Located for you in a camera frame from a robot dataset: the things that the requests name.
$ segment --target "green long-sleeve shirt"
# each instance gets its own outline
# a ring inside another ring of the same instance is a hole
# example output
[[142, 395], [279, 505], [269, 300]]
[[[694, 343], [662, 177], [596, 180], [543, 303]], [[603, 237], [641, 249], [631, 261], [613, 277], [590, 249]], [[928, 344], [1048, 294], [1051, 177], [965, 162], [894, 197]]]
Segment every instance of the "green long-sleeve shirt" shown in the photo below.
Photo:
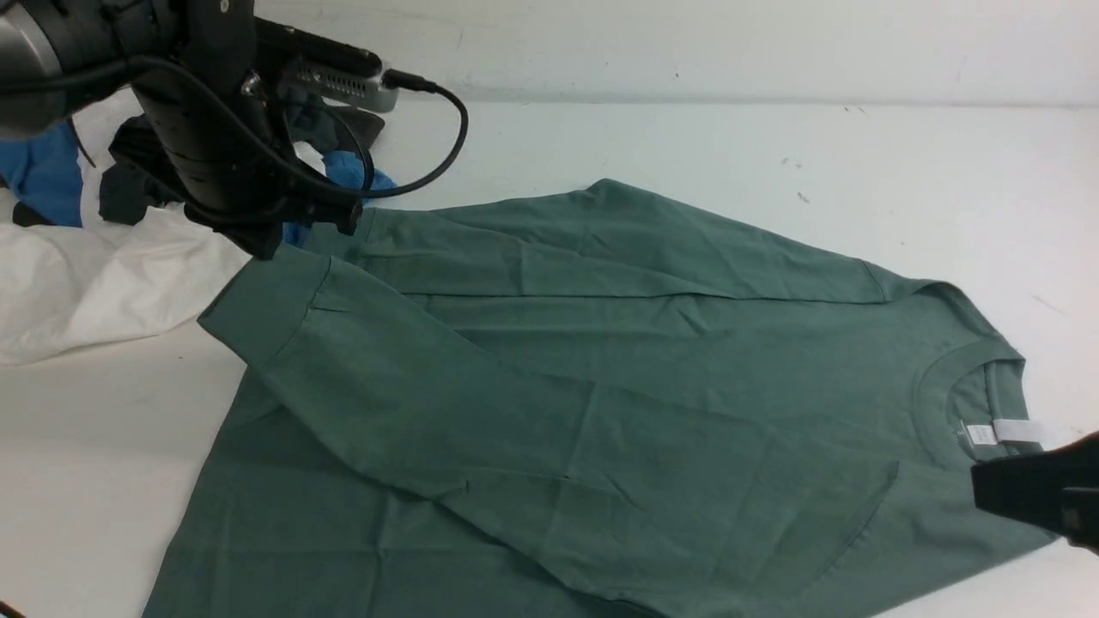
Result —
[[973, 507], [1022, 358], [946, 284], [612, 181], [326, 238], [202, 319], [146, 616], [858, 618], [1051, 540]]

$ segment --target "white cloth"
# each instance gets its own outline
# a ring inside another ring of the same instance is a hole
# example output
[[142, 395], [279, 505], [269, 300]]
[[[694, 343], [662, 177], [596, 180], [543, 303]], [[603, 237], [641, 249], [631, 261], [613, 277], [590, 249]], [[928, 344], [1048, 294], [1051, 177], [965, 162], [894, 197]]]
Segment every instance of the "white cloth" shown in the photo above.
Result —
[[229, 239], [178, 208], [134, 227], [99, 217], [99, 180], [118, 128], [141, 113], [123, 90], [76, 117], [97, 168], [80, 159], [84, 229], [0, 223], [0, 365], [166, 332], [198, 317], [247, 264]]

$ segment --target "white table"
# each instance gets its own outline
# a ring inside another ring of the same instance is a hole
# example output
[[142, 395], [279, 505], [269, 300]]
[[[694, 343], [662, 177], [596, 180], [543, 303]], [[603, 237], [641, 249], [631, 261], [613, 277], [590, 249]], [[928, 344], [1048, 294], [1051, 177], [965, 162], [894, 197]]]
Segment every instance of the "white table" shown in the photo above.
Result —
[[[959, 285], [1030, 360], [1056, 445], [1099, 430], [1099, 111], [480, 103], [429, 209], [639, 185], [912, 277]], [[406, 100], [376, 148], [410, 179], [453, 111]], [[137, 616], [243, 364], [188, 324], [0, 369], [0, 598], [32, 618]], [[892, 618], [1094, 616], [1064, 543]]]

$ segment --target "white wall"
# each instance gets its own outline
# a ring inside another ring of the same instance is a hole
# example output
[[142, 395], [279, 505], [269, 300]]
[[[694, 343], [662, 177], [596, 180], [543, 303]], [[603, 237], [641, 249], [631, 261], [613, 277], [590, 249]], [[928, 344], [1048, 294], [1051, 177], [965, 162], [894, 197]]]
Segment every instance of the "white wall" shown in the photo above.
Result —
[[1096, 0], [258, 0], [481, 100], [1099, 104]]

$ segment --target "white tag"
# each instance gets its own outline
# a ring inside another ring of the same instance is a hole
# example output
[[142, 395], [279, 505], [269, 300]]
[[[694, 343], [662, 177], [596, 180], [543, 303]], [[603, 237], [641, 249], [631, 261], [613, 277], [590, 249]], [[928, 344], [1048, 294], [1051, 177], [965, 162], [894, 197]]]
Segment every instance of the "white tag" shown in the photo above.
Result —
[[992, 429], [1001, 442], [1041, 442], [1045, 434], [1042, 426], [1032, 420], [996, 419]]
[[969, 440], [975, 446], [995, 446], [1000, 443], [990, 424], [968, 424], [966, 430], [969, 431]]

